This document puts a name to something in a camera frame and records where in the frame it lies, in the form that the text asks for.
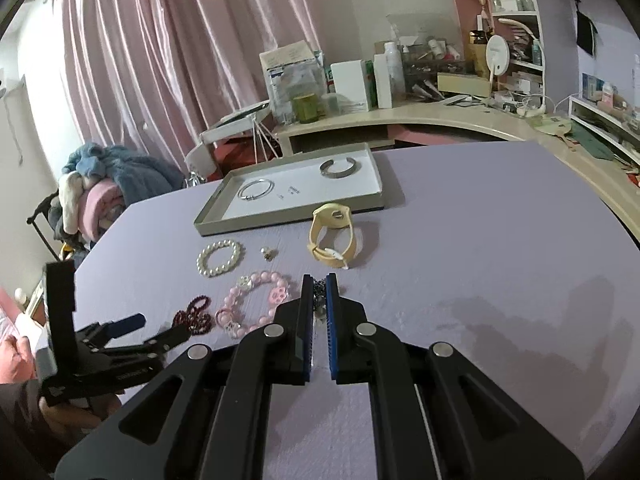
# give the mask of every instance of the metal screw head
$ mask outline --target metal screw head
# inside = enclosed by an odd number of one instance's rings
[[[360,335],[371,336],[376,333],[376,326],[371,323],[360,323],[356,327],[356,332]]]
[[[204,345],[193,345],[187,350],[187,356],[189,359],[197,361],[198,359],[204,359],[209,353],[209,349]]]
[[[453,355],[453,346],[449,343],[436,343],[433,345],[433,353],[438,357],[451,357]]]
[[[280,337],[284,334],[284,328],[279,324],[270,324],[264,327],[264,335],[267,337]]]
[[[268,247],[261,248],[260,252],[262,253],[262,256],[264,257],[264,259],[267,260],[268,262],[273,260],[273,257],[275,256],[275,251]]]

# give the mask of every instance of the green cloth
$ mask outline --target green cloth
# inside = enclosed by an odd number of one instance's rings
[[[575,140],[580,142],[580,145],[595,158],[601,158],[602,160],[615,160],[613,152],[606,144],[600,142],[594,133],[576,121],[571,122],[571,133],[567,134],[567,137],[573,137]]]

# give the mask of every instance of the pink towel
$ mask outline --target pink towel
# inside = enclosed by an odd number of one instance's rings
[[[85,191],[78,204],[78,221],[80,232],[93,242],[100,239],[100,220],[109,218],[111,210],[124,209],[124,197],[116,183],[104,178],[89,191]]]

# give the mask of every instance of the clothing pile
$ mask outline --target clothing pile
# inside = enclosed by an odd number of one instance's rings
[[[184,186],[175,166],[124,146],[88,142],[69,157],[49,210],[54,238],[92,247],[133,203]]]

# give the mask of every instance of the desk lamp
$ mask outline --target desk lamp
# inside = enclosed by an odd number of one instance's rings
[[[505,24],[505,25],[514,25],[516,27],[520,27],[527,34],[529,34],[531,36],[531,38],[533,39],[534,42],[538,42],[538,45],[540,46],[540,53],[542,54],[542,68],[544,70],[545,65],[546,65],[545,49],[542,48],[542,44],[540,43],[540,40],[538,38],[536,38],[536,35],[533,33],[533,31],[529,27],[527,27],[527,25],[525,25],[524,23],[517,22],[516,20],[511,20],[509,18],[500,18],[500,19],[498,19],[498,21],[500,23]],[[521,117],[536,117],[538,115],[544,115],[545,113],[546,113],[546,86],[545,86],[545,78],[543,76],[543,78],[542,78],[542,106],[540,108],[538,108],[537,110],[527,110],[526,107],[518,108],[518,115],[520,115]]]
[[[492,36],[488,41],[486,63],[491,69],[489,82],[492,92],[494,90],[494,76],[506,74],[509,68],[509,45],[502,36]]]

